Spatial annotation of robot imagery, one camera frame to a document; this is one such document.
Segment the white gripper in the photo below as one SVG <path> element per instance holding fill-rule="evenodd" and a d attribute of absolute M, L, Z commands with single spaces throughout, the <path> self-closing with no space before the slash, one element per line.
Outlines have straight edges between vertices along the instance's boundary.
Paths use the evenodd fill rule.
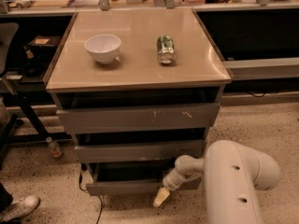
<path fill-rule="evenodd" d="M 189 183 L 200 177 L 199 173 L 190 175 L 182 174 L 177 169 L 172 169 L 163 179 L 164 188 L 159 188 L 153 206 L 160 207 L 170 195 L 170 191 L 179 189 L 183 184 Z"/>

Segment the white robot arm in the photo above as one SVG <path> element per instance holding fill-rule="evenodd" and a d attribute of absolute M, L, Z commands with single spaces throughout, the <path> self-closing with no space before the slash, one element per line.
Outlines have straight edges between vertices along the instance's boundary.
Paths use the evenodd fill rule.
<path fill-rule="evenodd" d="M 269 155 L 220 140 L 208 147 L 203 158 L 178 157 L 153 205 L 160 206 L 172 191 L 199 176 L 205 183 L 208 224 L 264 224 L 256 192 L 275 188 L 281 171 Z"/>

